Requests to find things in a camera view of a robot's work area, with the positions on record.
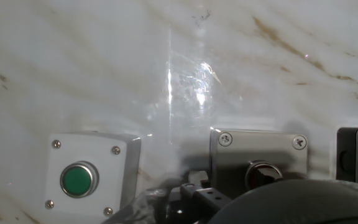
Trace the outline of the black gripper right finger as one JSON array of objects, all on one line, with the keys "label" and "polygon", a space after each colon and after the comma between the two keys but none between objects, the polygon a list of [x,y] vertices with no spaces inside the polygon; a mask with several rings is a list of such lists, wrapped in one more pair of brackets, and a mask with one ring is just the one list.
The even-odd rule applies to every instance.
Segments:
[{"label": "black gripper right finger", "polygon": [[257,186],[272,184],[283,179],[282,175],[277,172],[277,170],[271,168],[257,169],[256,174]]}]

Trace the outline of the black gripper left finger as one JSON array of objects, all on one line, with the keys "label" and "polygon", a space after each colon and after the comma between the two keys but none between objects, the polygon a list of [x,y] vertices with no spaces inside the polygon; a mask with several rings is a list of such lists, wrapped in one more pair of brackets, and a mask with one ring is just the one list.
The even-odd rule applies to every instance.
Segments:
[{"label": "black gripper left finger", "polygon": [[231,201],[231,198],[211,187],[206,171],[191,171],[188,174],[188,182],[170,192],[166,223],[208,223]]}]

